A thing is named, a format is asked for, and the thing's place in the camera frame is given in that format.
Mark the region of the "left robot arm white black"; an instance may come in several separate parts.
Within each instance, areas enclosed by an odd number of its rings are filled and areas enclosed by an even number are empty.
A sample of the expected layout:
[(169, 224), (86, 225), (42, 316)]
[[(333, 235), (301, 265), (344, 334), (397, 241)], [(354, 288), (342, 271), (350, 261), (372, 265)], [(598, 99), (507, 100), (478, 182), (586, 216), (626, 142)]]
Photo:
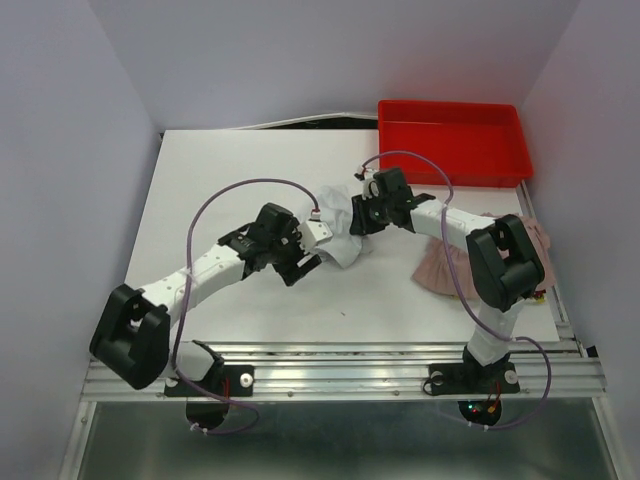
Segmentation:
[(162, 279), (109, 295), (89, 344), (91, 355), (141, 390), (163, 375), (215, 392), (224, 360), (205, 343), (181, 344), (187, 313), (225, 287), (272, 266), (292, 286), (320, 265), (314, 250), (332, 232), (317, 212), (299, 222), (287, 209), (264, 205), (257, 218), (221, 237), (199, 258)]

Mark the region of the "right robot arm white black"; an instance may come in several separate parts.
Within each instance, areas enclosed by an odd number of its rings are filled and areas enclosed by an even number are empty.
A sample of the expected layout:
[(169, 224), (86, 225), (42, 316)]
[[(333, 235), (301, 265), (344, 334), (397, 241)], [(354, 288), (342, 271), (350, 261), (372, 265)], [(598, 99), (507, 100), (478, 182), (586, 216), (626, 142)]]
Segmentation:
[[(521, 219), (475, 215), (451, 208), (447, 201), (415, 194), (398, 168), (363, 179), (362, 193), (351, 198), (350, 233), (368, 236), (394, 225), (414, 234), (439, 239), (456, 293), (476, 323), (466, 345), (472, 359), (460, 366), (463, 384), (482, 390), (496, 378), (494, 364), (508, 353), (522, 302), (545, 279), (545, 270)], [(480, 299), (475, 314), (455, 271), (452, 249), (468, 255), (472, 284)]]

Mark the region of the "white skirt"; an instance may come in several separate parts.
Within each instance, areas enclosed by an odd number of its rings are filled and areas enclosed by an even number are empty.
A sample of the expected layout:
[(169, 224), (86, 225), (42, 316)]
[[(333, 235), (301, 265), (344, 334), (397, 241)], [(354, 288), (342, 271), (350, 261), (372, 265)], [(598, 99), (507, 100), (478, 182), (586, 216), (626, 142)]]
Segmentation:
[(332, 238), (317, 250), (342, 269), (352, 266), (360, 257), (373, 253), (374, 245), (368, 237), (354, 236), (350, 227), (354, 220), (351, 194), (344, 185), (323, 186), (316, 194), (321, 220), (332, 232)]

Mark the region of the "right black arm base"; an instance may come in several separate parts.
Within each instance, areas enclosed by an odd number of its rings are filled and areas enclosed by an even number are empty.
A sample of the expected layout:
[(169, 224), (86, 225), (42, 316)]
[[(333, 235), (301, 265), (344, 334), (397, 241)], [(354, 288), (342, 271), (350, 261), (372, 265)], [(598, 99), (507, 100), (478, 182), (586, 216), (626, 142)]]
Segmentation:
[(458, 402), (464, 420), (472, 425), (495, 427), (503, 411), (502, 397), (519, 393), (520, 384), (509, 353), (482, 366), (465, 347), (460, 362), (427, 367), (422, 391), (430, 397), (464, 397)]

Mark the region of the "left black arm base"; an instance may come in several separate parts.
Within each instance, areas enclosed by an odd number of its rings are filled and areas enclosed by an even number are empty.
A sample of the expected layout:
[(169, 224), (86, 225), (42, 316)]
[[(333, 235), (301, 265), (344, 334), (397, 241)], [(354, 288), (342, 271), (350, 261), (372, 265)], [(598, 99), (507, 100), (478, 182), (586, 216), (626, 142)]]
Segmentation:
[[(223, 356), (208, 344), (193, 340), (180, 345), (176, 374), (167, 366), (163, 394), (185, 397), (186, 420), (192, 431), (206, 436), (248, 431), (260, 419), (257, 408), (247, 402), (253, 395), (255, 368), (249, 364), (226, 365)], [(232, 412), (249, 411), (253, 418), (243, 426), (224, 424)]]

